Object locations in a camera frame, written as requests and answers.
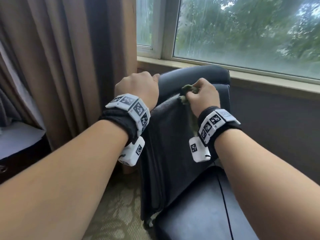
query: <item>floor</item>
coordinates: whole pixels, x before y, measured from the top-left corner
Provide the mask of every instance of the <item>floor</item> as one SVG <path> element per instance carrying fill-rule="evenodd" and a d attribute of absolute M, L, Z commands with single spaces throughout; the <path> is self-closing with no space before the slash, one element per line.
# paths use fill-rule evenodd
<path fill-rule="evenodd" d="M 82 240 L 150 240 L 140 220 L 138 172 L 112 175 Z"/>

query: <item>hand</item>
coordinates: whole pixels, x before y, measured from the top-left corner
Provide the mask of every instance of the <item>hand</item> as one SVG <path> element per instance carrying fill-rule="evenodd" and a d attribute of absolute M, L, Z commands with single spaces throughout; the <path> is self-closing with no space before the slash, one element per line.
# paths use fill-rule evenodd
<path fill-rule="evenodd" d="M 200 88 L 198 94 L 187 92 L 186 98 L 188 99 L 192 112 L 198 118 L 202 111 L 211 106 L 220 108 L 219 93 L 210 82 L 204 78 L 200 78 L 194 87 Z"/>
<path fill-rule="evenodd" d="M 159 87 L 158 79 L 160 74 L 151 76 L 149 72 L 133 73 L 123 78 L 115 85 L 114 95 L 125 93 L 138 96 L 151 111 L 158 102 Z"/>

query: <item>curtain fold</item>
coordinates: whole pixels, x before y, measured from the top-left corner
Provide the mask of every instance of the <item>curtain fold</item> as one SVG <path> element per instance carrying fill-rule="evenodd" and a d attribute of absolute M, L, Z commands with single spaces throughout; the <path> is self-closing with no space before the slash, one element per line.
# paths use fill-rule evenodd
<path fill-rule="evenodd" d="M 95 123 L 114 85 L 137 71 L 135 22 L 135 0 L 0 0 L 0 40 L 54 149 Z M 19 100 L 1 59 L 0 68 L 0 86 Z"/>

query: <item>black leather chair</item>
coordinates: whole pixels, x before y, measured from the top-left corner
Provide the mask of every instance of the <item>black leather chair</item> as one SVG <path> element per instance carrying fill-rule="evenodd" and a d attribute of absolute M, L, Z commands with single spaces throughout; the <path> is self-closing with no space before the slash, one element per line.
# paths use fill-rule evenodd
<path fill-rule="evenodd" d="M 196 163 L 189 139 L 188 107 L 178 99 L 181 88 L 204 77 L 214 84 L 221 107 L 230 111 L 229 72 L 219 66 L 197 66 L 164 73 L 159 100 L 142 134 L 140 156 L 141 219 L 153 225 L 158 240 L 258 239 L 245 218 L 214 149 L 211 160 Z M 154 221 L 151 216 L 160 212 Z"/>

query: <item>black wrist strap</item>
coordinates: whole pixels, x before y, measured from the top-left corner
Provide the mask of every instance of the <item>black wrist strap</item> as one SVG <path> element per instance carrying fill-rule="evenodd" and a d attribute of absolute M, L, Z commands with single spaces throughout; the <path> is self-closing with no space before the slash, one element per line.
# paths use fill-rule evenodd
<path fill-rule="evenodd" d="M 211 114 L 212 112 L 214 112 L 216 109 L 220 109 L 219 107 L 216 106 L 211 106 L 206 108 L 204 111 L 202 111 L 202 113 L 199 115 L 198 117 L 198 125 L 199 128 L 201 127 L 203 121 L 205 120 L 205 118 Z M 220 128 L 218 128 L 214 134 L 210 137 L 210 141 L 209 144 L 214 145 L 215 140 L 218 138 L 218 136 L 220 136 L 222 133 L 224 133 L 226 130 L 229 129 L 238 129 L 238 130 L 242 130 L 241 126 L 236 123 L 235 121 L 230 121 L 230 122 L 226 122 L 224 125 L 222 125 Z"/>
<path fill-rule="evenodd" d="M 102 115 L 98 120 L 109 120 L 117 125 L 119 125 L 122 129 L 126 131 L 128 134 L 128 142 L 126 144 L 129 145 L 130 142 L 134 142 L 138 139 L 137 137 L 137 125 L 133 118 L 130 117 L 127 111 L 119 109 L 119 108 L 109 108 L 105 109 L 102 112 Z"/>

